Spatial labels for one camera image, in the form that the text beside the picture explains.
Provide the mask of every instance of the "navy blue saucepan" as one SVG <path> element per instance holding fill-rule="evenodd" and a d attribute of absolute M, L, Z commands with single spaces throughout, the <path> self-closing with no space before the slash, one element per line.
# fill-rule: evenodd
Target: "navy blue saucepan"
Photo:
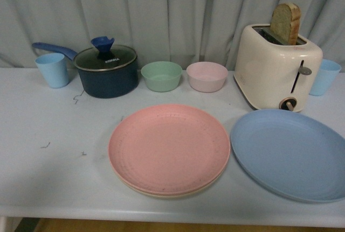
<path fill-rule="evenodd" d="M 92 48 L 79 53 L 72 49 L 46 43 L 33 43 L 32 47 L 62 53 L 78 69 L 82 86 L 90 96 L 108 99 L 125 95 L 138 85 L 138 64 L 135 50 L 114 45 L 114 38 L 97 37 Z"/>

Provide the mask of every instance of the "blue plate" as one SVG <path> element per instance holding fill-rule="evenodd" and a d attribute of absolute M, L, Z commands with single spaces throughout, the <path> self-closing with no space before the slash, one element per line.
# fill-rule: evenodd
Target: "blue plate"
<path fill-rule="evenodd" d="M 256 110 L 236 122 L 230 140 L 242 168 L 270 191 L 303 202 L 345 199 L 345 139 L 324 124 Z"/>

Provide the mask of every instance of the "blue handle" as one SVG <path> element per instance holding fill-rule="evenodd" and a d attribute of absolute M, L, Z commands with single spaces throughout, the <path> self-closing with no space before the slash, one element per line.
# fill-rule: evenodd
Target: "blue handle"
<path fill-rule="evenodd" d="M 100 53 L 107 53 L 110 52 L 114 41 L 114 38 L 109 39 L 107 37 L 96 37 L 91 40 L 91 44 L 93 44 Z"/>
<path fill-rule="evenodd" d="M 74 57 L 78 54 L 76 51 L 69 49 L 67 47 L 51 45 L 51 44 L 46 44 L 46 43 L 33 43 L 32 47 L 50 51 L 50 52 L 55 52 L 55 53 L 62 53 L 66 57 L 68 57 L 72 62 L 73 62 Z"/>

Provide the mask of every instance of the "bowl rim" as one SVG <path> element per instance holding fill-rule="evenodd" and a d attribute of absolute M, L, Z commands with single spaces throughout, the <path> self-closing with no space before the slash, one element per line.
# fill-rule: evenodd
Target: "bowl rim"
<path fill-rule="evenodd" d="M 192 75 L 192 74 L 190 73 L 190 71 L 191 71 L 191 69 L 192 69 L 193 67 L 195 67 L 196 65 L 205 65 L 205 63 L 206 63 L 206 64 L 214 65 L 214 66 L 216 66 L 217 68 L 224 70 L 224 75 L 221 75 L 221 78 L 216 77 L 217 79 L 215 79 L 215 80 L 207 81 L 207 80 L 203 80 L 203 79 L 200 79 L 200 78 L 198 78 L 198 77 L 195 77 L 194 75 Z M 227 76 L 228 76 L 228 74 L 229 74 L 229 71 L 227 70 L 227 68 L 226 68 L 225 66 L 223 66 L 223 65 L 221 65 L 221 64 L 218 64 L 218 63 L 216 63 L 216 62 L 213 62 L 213 61 L 198 61 L 198 62 L 194 62 L 193 64 L 190 64 L 190 65 L 187 67 L 186 72 L 187 72 L 187 74 L 188 74 L 189 77 L 191 77 L 191 78 L 193 78 L 193 79 L 196 79 L 196 80 L 199 80 L 199 81 L 204 81 L 204 82 L 216 82 L 216 81 L 220 81 L 220 80 L 226 79 Z"/>
<path fill-rule="evenodd" d="M 144 75 L 142 71 L 143 71 L 143 69 L 147 68 L 147 66 L 149 66 L 149 65 L 154 65 L 154 64 L 157 64 L 157 63 L 160 64 L 160 63 L 162 63 L 162 62 L 166 62 L 167 65 L 174 65 L 174 66 L 178 67 L 178 68 L 179 68 L 179 74 L 174 75 L 174 76 L 171 76 L 171 78 L 169 78 L 169 79 L 164 79 L 164 80 L 159 80 L 159 81 L 169 81 L 169 80 L 174 80 L 174 79 L 176 79 L 176 78 L 178 78 L 178 77 L 181 77 L 181 75 L 182 75 L 182 67 L 181 67 L 179 64 L 177 64 L 177 63 L 175 63 L 175 62 L 172 62 L 172 61 L 154 61 L 154 62 L 150 62 L 150 63 L 144 65 L 144 66 L 141 68 L 141 70 L 140 70 L 141 75 L 142 75 L 145 79 L 148 79 L 148 80 L 155 80 L 155 79 L 152 79 L 151 77 L 148 77 L 148 76 Z"/>

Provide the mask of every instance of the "bowl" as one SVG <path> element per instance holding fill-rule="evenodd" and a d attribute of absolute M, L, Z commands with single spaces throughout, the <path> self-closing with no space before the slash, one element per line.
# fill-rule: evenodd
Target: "bowl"
<path fill-rule="evenodd" d="M 150 90 L 167 92 L 177 88 L 182 68 L 170 61 L 156 61 L 142 67 L 141 75 Z"/>
<path fill-rule="evenodd" d="M 200 92 L 215 92 L 222 88 L 227 69 L 215 62 L 201 61 L 187 67 L 189 85 Z"/>

